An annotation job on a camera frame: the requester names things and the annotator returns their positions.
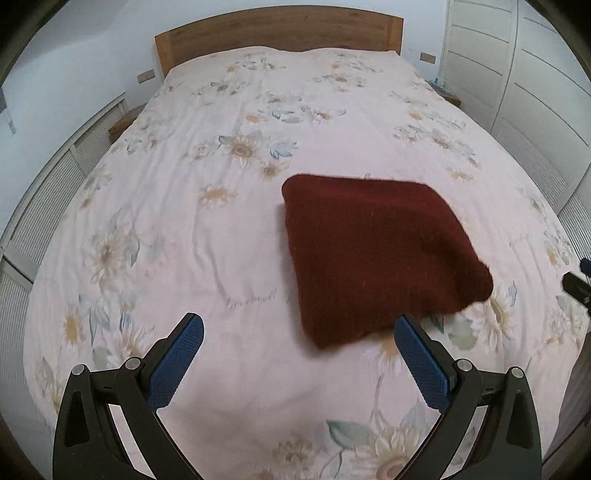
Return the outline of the dark red knit sweater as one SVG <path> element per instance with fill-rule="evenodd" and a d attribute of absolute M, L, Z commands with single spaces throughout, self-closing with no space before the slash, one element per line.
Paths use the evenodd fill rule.
<path fill-rule="evenodd" d="M 425 184 L 297 174 L 281 193 L 301 328 L 320 350 L 492 295 L 488 266 Z"/>

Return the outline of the white radiator cover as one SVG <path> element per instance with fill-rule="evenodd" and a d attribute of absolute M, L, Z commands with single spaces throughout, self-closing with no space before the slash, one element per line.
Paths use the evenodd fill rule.
<path fill-rule="evenodd" d="M 123 95 L 95 113 L 54 153 L 19 201 L 1 237 L 1 259 L 26 282 L 34 282 L 62 214 L 108 151 L 108 130 L 126 113 Z"/>

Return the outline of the white wardrobe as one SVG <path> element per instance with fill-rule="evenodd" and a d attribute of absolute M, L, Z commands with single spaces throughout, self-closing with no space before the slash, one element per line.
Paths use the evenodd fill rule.
<path fill-rule="evenodd" d="M 590 80 L 526 1 L 451 1 L 440 81 L 554 210 L 590 207 Z"/>

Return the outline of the wooden right nightstand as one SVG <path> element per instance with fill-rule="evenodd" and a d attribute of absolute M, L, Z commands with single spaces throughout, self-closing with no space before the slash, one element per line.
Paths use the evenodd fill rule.
<path fill-rule="evenodd" d="M 461 107 L 461 99 L 457 95 L 450 92 L 448 89 L 439 85 L 435 81 L 429 81 L 429 85 L 436 93 L 438 93 L 446 101 L 456 106 L 457 108 Z"/>

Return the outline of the wooden nightstand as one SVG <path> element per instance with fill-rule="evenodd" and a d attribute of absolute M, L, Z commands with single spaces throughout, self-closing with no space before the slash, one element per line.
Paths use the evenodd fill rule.
<path fill-rule="evenodd" d="M 446 101 L 456 106 L 457 108 L 461 107 L 461 99 L 457 95 L 450 92 L 448 89 L 439 85 L 435 81 L 429 81 L 429 85 L 436 93 L 438 93 Z"/>
<path fill-rule="evenodd" d="M 144 107 L 145 105 L 140 105 L 135 107 L 134 109 L 129 110 L 127 113 L 123 115 L 123 117 L 120 120 L 118 120 L 108 129 L 108 137 L 110 144 L 114 144 L 117 141 L 117 139 L 123 134 L 123 132 L 132 125 L 132 123 L 136 120 L 136 118 L 142 112 Z"/>

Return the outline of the wooden left nightstand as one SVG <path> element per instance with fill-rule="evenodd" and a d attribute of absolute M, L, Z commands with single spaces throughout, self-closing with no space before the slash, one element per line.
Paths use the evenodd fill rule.
<path fill-rule="evenodd" d="M 134 109 L 129 110 L 127 113 L 123 115 L 123 117 L 120 120 L 118 120 L 108 129 L 108 137 L 110 144 L 114 144 L 117 141 L 117 139 L 123 134 L 123 132 L 132 125 L 132 123 L 136 120 L 136 118 L 142 112 L 144 107 L 145 105 L 140 105 L 135 107 Z"/>

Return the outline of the wooden headboard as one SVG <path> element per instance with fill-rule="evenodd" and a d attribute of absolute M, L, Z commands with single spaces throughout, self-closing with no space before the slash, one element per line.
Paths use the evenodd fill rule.
<path fill-rule="evenodd" d="M 339 6 L 270 6 L 197 20 L 154 37 L 163 74 L 189 60 L 264 46 L 290 52 L 318 48 L 402 50 L 404 19 Z"/>

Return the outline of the wall switch panel right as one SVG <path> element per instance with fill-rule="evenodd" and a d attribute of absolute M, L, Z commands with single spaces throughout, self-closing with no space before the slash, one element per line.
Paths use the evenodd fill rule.
<path fill-rule="evenodd" d="M 422 52 L 420 54 L 420 60 L 425 63 L 435 64 L 437 61 L 437 57 L 435 55 L 432 55 L 432 54 L 429 54 L 426 52 Z"/>

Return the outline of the wall switch panel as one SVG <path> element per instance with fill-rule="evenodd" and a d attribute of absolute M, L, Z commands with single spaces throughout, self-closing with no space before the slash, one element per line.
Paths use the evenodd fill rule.
<path fill-rule="evenodd" d="M 137 75 L 137 82 L 139 84 L 142 84 L 144 82 L 147 82 L 149 80 L 152 80 L 155 78 L 155 72 L 153 69 L 149 69 L 147 71 L 144 71 L 140 74 Z"/>
<path fill-rule="evenodd" d="M 432 55 L 432 54 L 429 54 L 426 52 L 422 52 L 420 54 L 420 60 L 425 63 L 435 64 L 437 61 L 437 57 L 435 55 Z"/>

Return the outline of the wall switch panel left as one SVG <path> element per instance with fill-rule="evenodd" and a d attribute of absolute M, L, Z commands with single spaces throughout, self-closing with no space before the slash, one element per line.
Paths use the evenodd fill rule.
<path fill-rule="evenodd" d="M 147 71 L 144 71 L 140 74 L 137 75 L 137 82 L 139 84 L 142 84 L 144 82 L 147 82 L 149 80 L 152 80 L 155 78 L 155 72 L 153 69 L 149 69 Z"/>

